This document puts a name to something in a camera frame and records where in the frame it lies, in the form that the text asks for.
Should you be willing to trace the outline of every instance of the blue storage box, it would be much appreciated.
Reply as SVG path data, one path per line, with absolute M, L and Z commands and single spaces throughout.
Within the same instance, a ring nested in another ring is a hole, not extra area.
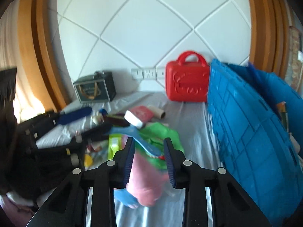
M 303 100 L 274 74 L 260 72 L 274 101 L 286 101 L 290 132 L 303 144 Z M 288 133 L 252 86 L 246 67 L 213 60 L 208 111 L 221 161 L 276 227 L 301 201 L 303 174 Z

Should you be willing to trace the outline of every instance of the silver screw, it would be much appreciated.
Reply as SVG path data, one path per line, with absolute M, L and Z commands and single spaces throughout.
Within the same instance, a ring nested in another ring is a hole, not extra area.
M 220 173 L 220 174 L 225 174 L 226 172 L 227 172 L 226 169 L 223 168 L 223 167 L 220 167 L 220 168 L 218 169 L 218 173 Z
M 116 164 L 116 162 L 114 160 L 109 160 L 108 162 L 106 162 L 106 164 L 108 166 L 114 166 Z
M 75 169 L 73 169 L 73 174 L 74 174 L 74 175 L 78 175 L 80 172 L 81 172 L 81 169 L 80 169 L 80 168 L 75 168 Z
M 185 165 L 185 166 L 191 166 L 192 162 L 190 160 L 185 160 L 185 161 L 183 161 L 183 165 Z
M 76 135 L 76 142 L 81 143 L 82 141 L 83 141 L 82 136 L 81 135 Z

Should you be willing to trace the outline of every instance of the red box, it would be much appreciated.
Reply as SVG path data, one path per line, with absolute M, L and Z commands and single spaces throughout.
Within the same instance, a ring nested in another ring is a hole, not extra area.
M 198 57 L 197 62 L 185 61 L 190 55 Z M 204 57 L 194 51 L 185 51 L 176 61 L 167 63 L 165 88 L 171 101 L 206 102 L 209 87 L 210 67 Z

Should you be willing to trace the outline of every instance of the dark green gift box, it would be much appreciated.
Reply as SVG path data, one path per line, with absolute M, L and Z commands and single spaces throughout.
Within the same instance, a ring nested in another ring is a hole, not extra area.
M 95 72 L 79 78 L 74 87 L 81 103 L 112 101 L 116 89 L 111 72 Z

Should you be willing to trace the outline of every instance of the cardboard tube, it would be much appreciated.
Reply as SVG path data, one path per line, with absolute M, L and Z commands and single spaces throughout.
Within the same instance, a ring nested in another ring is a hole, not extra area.
M 165 111 L 160 108 L 148 106 L 148 109 L 151 110 L 154 113 L 154 116 L 158 119 L 163 119 L 165 117 Z

